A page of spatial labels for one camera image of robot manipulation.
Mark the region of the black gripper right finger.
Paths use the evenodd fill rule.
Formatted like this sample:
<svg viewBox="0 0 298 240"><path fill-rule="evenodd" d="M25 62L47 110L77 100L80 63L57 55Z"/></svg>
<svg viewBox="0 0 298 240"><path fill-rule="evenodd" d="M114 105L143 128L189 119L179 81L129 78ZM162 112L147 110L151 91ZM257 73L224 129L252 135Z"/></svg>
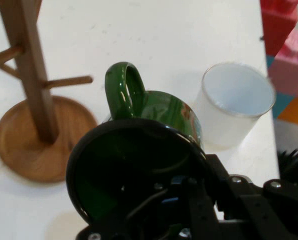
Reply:
<svg viewBox="0 0 298 240"><path fill-rule="evenodd" d="M226 217L247 221L261 240L298 240L298 187L279 179L258 187L229 175L215 154L205 168L207 192Z"/></svg>

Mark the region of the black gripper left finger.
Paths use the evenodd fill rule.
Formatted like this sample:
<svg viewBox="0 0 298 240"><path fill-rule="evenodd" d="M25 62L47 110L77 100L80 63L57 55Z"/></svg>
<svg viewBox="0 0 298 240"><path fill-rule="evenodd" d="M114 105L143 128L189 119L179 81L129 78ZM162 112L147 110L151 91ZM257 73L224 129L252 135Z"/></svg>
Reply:
<svg viewBox="0 0 298 240"><path fill-rule="evenodd" d="M73 204L87 222L78 240L196 240L214 219L203 180L185 175L81 176Z"/></svg>

